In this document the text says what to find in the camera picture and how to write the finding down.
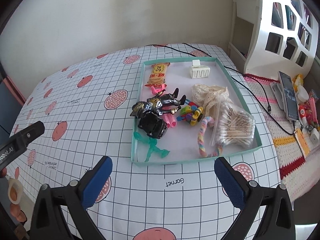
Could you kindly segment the white shelf unit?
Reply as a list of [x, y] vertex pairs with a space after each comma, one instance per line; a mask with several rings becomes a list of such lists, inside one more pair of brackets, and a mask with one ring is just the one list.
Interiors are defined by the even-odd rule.
[[232, 27], [228, 56], [245, 73], [259, 28], [260, 0], [233, 0]]

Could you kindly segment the black foil candy wrapper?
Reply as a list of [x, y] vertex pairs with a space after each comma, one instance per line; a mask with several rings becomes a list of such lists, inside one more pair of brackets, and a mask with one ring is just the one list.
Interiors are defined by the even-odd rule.
[[152, 113], [156, 116], [162, 116], [164, 114], [174, 115], [181, 109], [187, 99], [186, 95], [183, 95], [180, 100], [177, 100], [179, 89], [176, 88], [172, 94], [164, 94], [165, 90], [161, 90], [153, 97], [148, 98], [146, 101], [139, 101], [132, 106], [132, 112], [130, 116], [141, 119], [148, 113]]

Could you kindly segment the black hair claw clip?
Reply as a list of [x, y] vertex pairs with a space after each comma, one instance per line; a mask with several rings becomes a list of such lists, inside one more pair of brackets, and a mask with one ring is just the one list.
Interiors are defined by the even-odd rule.
[[138, 128], [142, 129], [148, 137], [153, 139], [161, 139], [168, 129], [167, 123], [152, 113], [148, 113], [140, 119]]

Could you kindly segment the teal cardboard tray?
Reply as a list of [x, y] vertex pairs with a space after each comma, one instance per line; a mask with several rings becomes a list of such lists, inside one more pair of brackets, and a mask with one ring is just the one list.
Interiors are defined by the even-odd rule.
[[253, 152], [262, 142], [248, 106], [213, 57], [144, 62], [131, 161], [137, 165], [192, 163]]

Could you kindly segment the grey remote control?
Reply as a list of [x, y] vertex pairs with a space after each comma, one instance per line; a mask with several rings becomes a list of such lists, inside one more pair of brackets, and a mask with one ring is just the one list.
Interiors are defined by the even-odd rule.
[[271, 90], [276, 98], [277, 104], [281, 110], [284, 110], [284, 100], [281, 84], [278, 82], [270, 83]]

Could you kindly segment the black smartphone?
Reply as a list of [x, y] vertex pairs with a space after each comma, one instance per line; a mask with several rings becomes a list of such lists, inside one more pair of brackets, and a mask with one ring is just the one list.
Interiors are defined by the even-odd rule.
[[299, 120], [298, 105], [291, 77], [284, 72], [278, 72], [278, 75], [286, 118], [290, 121], [297, 121]]

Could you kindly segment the red white tube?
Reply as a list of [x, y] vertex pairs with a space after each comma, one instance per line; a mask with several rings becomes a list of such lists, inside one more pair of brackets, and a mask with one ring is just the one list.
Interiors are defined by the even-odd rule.
[[299, 116], [300, 116], [300, 119], [302, 121], [303, 126], [304, 127], [308, 126], [305, 107], [303, 105], [299, 105], [298, 106], [298, 111], [299, 111]]

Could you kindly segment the orange rice cracker packet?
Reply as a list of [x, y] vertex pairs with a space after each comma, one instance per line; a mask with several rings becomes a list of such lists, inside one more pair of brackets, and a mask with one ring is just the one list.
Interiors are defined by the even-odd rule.
[[165, 84], [165, 77], [168, 67], [170, 66], [169, 62], [157, 63], [151, 66], [151, 74], [146, 83], [147, 87], [155, 86], [159, 87]]

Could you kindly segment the pomegranate grid tablecloth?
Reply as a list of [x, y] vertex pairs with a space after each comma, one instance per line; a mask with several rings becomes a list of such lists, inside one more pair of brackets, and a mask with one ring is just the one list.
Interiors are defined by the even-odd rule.
[[144, 63], [186, 58], [188, 53], [211, 60], [210, 76], [201, 80], [230, 87], [222, 73], [233, 64], [217, 46], [174, 44], [170, 49], [140, 47], [104, 54], [67, 67], [41, 81], [29, 96], [12, 128], [18, 132], [41, 121], [45, 133], [12, 162], [30, 199], [42, 184], [57, 187], [81, 178], [103, 155], [113, 161], [111, 178], [88, 213], [106, 239], [220, 239], [239, 213], [214, 173], [214, 160], [201, 159], [199, 125], [185, 121], [168, 129], [146, 164], [148, 145], [140, 143], [131, 160], [135, 119], [132, 106], [149, 98]]

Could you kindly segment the cream hair claw clip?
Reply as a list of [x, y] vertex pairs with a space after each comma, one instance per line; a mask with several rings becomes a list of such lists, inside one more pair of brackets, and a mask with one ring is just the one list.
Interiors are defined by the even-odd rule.
[[201, 65], [200, 60], [193, 60], [189, 73], [192, 79], [205, 78], [209, 76], [210, 68], [208, 66]]

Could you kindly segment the colourful plastic link toy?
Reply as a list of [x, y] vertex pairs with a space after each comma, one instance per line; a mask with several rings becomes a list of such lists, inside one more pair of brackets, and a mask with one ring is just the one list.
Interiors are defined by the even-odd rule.
[[177, 121], [185, 121], [191, 126], [195, 126], [202, 120], [203, 117], [203, 107], [197, 105], [196, 103], [186, 99], [186, 106], [180, 110], [180, 115], [176, 118]]

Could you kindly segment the cotton swab bag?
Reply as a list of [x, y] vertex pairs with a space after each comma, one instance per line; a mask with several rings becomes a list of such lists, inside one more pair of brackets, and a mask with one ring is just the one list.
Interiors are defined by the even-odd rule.
[[239, 145], [248, 148], [253, 144], [255, 119], [243, 108], [227, 100], [220, 100], [216, 108], [212, 146]]

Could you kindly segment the cream lace scrunchie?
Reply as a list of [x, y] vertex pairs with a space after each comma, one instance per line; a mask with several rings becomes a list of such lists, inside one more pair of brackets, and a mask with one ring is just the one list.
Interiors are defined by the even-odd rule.
[[227, 87], [207, 86], [204, 84], [195, 84], [191, 88], [192, 101], [198, 106], [203, 107], [205, 117], [210, 116], [214, 120], [218, 116], [218, 104], [220, 101], [232, 103], [229, 98]]

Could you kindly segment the crochet striped blanket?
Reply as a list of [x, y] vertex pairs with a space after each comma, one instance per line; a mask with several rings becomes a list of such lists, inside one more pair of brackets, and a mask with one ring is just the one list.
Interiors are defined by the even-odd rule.
[[310, 148], [310, 154], [304, 158], [292, 134], [293, 124], [279, 108], [271, 90], [270, 83], [275, 80], [258, 76], [246, 76], [245, 80], [258, 101], [265, 108], [271, 107], [271, 114], [263, 111], [263, 115], [276, 150], [281, 182], [285, 184], [290, 199], [295, 201], [319, 181], [319, 144], [314, 145], [310, 134], [304, 129], [304, 138]]

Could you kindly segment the orange paper tag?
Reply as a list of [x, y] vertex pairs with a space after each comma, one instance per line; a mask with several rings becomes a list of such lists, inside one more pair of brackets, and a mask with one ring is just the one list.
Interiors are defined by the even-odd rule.
[[304, 134], [300, 128], [295, 129], [294, 136], [295, 136], [296, 141], [299, 144], [300, 150], [301, 150], [304, 158], [307, 158], [308, 155], [310, 154], [310, 148], [309, 148], [308, 143], [306, 142], [306, 139], [304, 138]]

